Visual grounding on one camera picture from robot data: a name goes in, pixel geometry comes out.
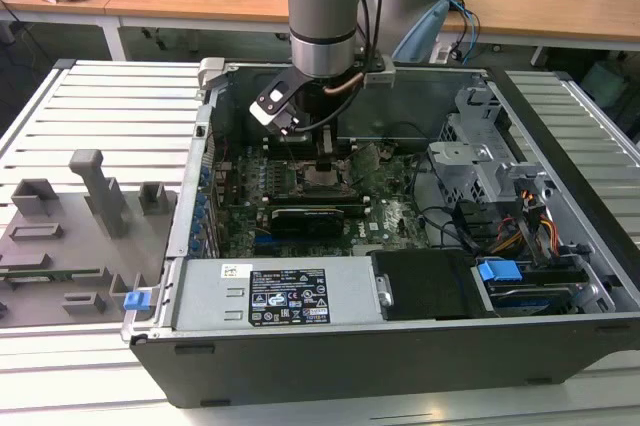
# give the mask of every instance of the barcode sticker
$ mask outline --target barcode sticker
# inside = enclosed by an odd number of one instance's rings
[[[223,264],[220,272],[222,279],[248,278],[253,271],[253,264]]]

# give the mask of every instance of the blue drive latch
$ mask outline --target blue drive latch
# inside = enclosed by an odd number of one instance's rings
[[[522,273],[515,261],[491,259],[478,265],[483,281],[522,281]]]
[[[151,292],[131,291],[124,298],[125,311],[149,311],[151,309]]]

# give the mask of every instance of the warning label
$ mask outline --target warning label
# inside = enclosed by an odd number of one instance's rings
[[[249,298],[253,326],[331,322],[324,269],[252,271]]]

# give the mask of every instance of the black cable on floor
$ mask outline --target black cable on floor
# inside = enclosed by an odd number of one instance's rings
[[[24,23],[24,21],[22,21],[20,18],[18,18],[15,13],[11,10],[11,8],[9,8],[9,5],[7,3],[5,3],[3,0],[0,0],[0,4],[2,4],[2,6],[4,6],[4,9],[7,10],[7,12],[13,17],[13,19],[15,19],[15,21],[18,24],[21,24],[22,27],[25,29],[25,32],[29,35],[29,37],[31,38],[31,41],[33,41],[33,44],[35,44],[38,49],[40,50],[40,52],[42,53],[42,55],[47,58],[47,61],[49,61],[49,63],[51,64],[51,66],[53,66],[53,60],[51,59],[51,57],[47,54],[47,52],[44,50],[44,48],[40,45],[40,43],[36,40],[36,38],[33,36],[33,34],[31,34],[31,31],[29,31],[29,29],[27,28],[27,25]]]

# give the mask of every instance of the motherboard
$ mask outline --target motherboard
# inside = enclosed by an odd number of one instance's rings
[[[244,148],[216,163],[220,255],[365,256],[429,247],[410,196],[419,155],[351,145],[320,168],[294,146]]]

